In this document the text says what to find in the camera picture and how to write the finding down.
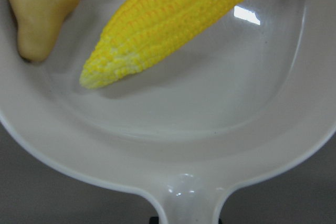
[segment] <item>white dish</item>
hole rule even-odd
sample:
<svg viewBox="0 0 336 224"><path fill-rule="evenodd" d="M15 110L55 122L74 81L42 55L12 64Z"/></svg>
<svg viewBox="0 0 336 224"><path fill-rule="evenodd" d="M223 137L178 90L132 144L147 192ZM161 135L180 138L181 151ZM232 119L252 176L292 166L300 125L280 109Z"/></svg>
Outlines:
<svg viewBox="0 0 336 224"><path fill-rule="evenodd" d="M85 90L82 64L123 1L82 0L32 65L1 0L0 118L47 165L145 197L162 224L215 224L234 190L299 164L334 132L334 0L247 0L155 67Z"/></svg>

